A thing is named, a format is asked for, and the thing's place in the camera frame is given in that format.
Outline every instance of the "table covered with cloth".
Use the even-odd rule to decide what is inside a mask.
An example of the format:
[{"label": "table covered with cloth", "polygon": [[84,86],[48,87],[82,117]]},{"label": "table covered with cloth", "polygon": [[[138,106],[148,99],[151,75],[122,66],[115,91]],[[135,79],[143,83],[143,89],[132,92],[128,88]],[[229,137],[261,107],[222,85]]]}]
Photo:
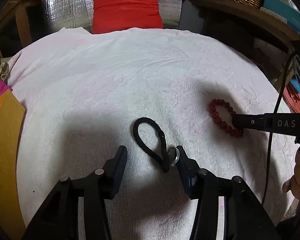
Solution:
[{"label": "table covered with cloth", "polygon": [[[220,98],[240,114],[273,111],[277,91],[238,52],[188,31],[133,28],[92,35],[78,28],[62,29],[20,53],[8,85],[26,108],[17,159],[26,226],[62,175],[84,177],[125,145],[119,193],[106,201],[113,239],[188,239],[197,200],[183,192],[176,167],[163,173],[133,140],[132,124],[140,117],[158,123],[168,147],[182,145],[216,176],[243,177],[261,200],[268,134],[245,130],[244,138],[231,137],[206,110]],[[279,111],[289,112],[283,101]],[[231,122],[229,113],[219,112]],[[152,127],[140,125],[139,134],[150,148],[159,148]],[[274,135],[265,202],[274,224],[293,200],[281,186],[293,174],[297,148],[293,137]],[[222,199],[219,205],[222,239]]]}]

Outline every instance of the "silver ring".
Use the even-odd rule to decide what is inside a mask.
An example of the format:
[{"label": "silver ring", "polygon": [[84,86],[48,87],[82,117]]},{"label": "silver ring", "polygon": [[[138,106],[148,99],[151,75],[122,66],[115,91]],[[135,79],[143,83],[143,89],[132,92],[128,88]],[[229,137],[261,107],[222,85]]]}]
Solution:
[{"label": "silver ring", "polygon": [[178,160],[180,158],[180,152],[177,147],[171,147],[168,150],[168,154],[169,154],[169,158],[170,158],[170,162],[171,162],[170,166],[173,167],[174,165],[176,165],[176,163],[178,162]]}]

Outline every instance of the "blue object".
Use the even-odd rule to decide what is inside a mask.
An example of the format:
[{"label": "blue object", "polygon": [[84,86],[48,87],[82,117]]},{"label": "blue object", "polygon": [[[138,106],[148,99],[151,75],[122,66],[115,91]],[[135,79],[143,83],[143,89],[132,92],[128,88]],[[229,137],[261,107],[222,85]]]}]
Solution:
[{"label": "blue object", "polygon": [[289,25],[295,26],[300,33],[300,13],[280,0],[265,0],[263,7],[287,19]]},{"label": "blue object", "polygon": [[290,83],[293,86],[293,88],[297,91],[297,93],[300,94],[300,86],[296,76],[293,76],[293,78],[291,78]]}]

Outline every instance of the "black cable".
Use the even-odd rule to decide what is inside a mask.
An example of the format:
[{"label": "black cable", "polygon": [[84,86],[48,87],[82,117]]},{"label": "black cable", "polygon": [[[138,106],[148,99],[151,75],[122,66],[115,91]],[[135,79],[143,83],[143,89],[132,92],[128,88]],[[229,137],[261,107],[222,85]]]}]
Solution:
[{"label": "black cable", "polygon": [[[159,139],[160,139],[160,142],[161,142],[161,155],[162,155],[162,158],[160,158],[155,152],[153,152],[141,140],[141,138],[139,136],[139,133],[138,133],[138,127],[142,123],[148,123],[149,125],[151,125],[158,132],[158,136],[159,136]],[[141,117],[141,118],[137,119],[135,121],[135,123],[133,124],[132,132],[133,132],[134,139],[135,139],[136,143],[140,146],[140,148],[143,149],[143,151],[146,154],[148,154],[150,157],[154,158],[154,160],[157,163],[159,163],[159,165],[161,166],[161,169],[162,169],[163,172],[168,172],[169,168],[170,168],[170,159],[169,159],[169,155],[167,153],[167,143],[166,143],[164,132],[161,130],[159,125],[150,118]]]},{"label": "black cable", "polygon": [[[274,111],[273,111],[274,114],[276,114],[278,112],[278,109],[279,109],[279,105],[280,105],[282,95],[283,95],[283,91],[284,91],[285,84],[286,84],[286,79],[287,79],[287,75],[288,75],[288,69],[289,69],[290,62],[297,54],[298,54],[297,51],[294,51],[290,54],[290,56],[287,59],[287,63],[286,63],[286,66],[285,66],[284,72],[283,72],[283,79],[282,79],[282,83],[281,83],[280,93],[279,93],[277,103],[275,104]],[[268,151],[267,151],[267,166],[266,166],[266,184],[265,184],[265,191],[263,192],[261,205],[263,205],[265,203],[268,184],[269,184],[272,135],[273,135],[273,133],[269,134]]]}]

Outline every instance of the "black hair tie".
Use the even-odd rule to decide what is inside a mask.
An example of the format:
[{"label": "black hair tie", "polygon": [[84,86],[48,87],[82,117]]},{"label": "black hair tie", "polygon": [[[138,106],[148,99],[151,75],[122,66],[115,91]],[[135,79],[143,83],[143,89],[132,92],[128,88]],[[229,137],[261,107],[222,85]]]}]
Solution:
[{"label": "black hair tie", "polygon": [[[160,139],[160,142],[161,142],[161,155],[162,155],[162,158],[160,158],[156,153],[154,153],[141,140],[141,138],[139,136],[139,133],[138,133],[138,127],[142,123],[148,123],[149,125],[151,125],[158,132],[158,136],[159,136],[159,139]],[[148,154],[150,157],[154,158],[154,160],[157,163],[159,163],[159,165],[160,165],[163,172],[168,172],[169,168],[170,168],[170,159],[169,159],[169,155],[168,155],[168,152],[167,152],[167,143],[166,143],[166,139],[165,139],[165,136],[164,136],[164,132],[160,129],[159,125],[150,118],[141,117],[141,118],[137,119],[135,121],[135,123],[133,124],[132,132],[133,132],[134,139],[135,139],[136,143],[140,146],[140,148],[143,149],[143,151],[146,154]]]}]

